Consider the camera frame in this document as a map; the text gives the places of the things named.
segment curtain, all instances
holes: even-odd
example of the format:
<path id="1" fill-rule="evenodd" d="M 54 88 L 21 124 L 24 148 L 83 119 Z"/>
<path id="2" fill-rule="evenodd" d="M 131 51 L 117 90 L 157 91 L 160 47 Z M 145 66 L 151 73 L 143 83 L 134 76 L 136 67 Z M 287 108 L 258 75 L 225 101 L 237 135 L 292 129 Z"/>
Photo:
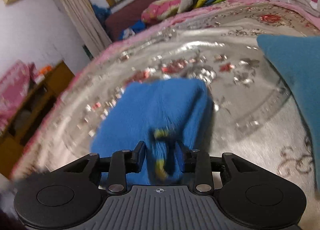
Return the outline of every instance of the curtain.
<path id="1" fill-rule="evenodd" d="M 89 0 L 61 0 L 61 2 L 93 57 L 111 44 Z"/>

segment orange object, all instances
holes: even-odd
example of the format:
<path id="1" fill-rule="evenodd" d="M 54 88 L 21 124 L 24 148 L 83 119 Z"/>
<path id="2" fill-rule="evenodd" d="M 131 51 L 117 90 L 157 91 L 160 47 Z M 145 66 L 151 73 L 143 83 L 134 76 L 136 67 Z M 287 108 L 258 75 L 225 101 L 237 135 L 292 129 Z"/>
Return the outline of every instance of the orange object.
<path id="1" fill-rule="evenodd" d="M 38 72 L 38 74 L 40 75 L 40 74 L 42 74 L 42 75 L 45 75 L 45 74 L 47 74 L 49 71 L 51 71 L 52 70 L 52 66 L 51 65 L 48 65 L 48 66 L 45 66 L 45 67 L 43 67 L 43 68 L 41 68 L 40 70 L 39 70 L 39 72 Z"/>

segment wooden furniture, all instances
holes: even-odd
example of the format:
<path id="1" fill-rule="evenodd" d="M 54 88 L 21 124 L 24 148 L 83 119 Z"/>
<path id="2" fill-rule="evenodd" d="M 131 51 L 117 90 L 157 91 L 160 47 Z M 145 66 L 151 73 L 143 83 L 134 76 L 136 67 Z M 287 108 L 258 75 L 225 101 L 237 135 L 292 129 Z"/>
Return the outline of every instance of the wooden furniture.
<path id="1" fill-rule="evenodd" d="M 28 93 L 0 136 L 0 173 L 9 177 L 23 148 L 74 75 L 62 61 Z"/>

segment green cloth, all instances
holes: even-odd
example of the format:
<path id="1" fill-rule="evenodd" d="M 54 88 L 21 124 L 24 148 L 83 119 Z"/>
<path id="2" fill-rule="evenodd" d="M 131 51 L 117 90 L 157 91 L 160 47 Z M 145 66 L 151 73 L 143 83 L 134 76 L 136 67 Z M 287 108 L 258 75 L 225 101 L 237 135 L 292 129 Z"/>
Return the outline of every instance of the green cloth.
<path id="1" fill-rule="evenodd" d="M 218 3 L 222 2 L 222 1 L 224 1 L 224 0 L 216 0 L 211 5 L 218 4 Z"/>

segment crosshair marking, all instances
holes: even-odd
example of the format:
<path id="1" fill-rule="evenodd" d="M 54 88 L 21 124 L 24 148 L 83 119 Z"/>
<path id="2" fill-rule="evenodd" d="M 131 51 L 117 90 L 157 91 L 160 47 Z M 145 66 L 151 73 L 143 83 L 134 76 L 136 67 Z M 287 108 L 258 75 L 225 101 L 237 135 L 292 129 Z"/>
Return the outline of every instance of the crosshair marking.
<path id="1" fill-rule="evenodd" d="M 155 191 L 158 192 L 158 193 L 162 193 L 162 192 L 164 192 L 165 190 L 162 189 L 162 188 L 158 188 L 158 189 L 156 189 Z"/>

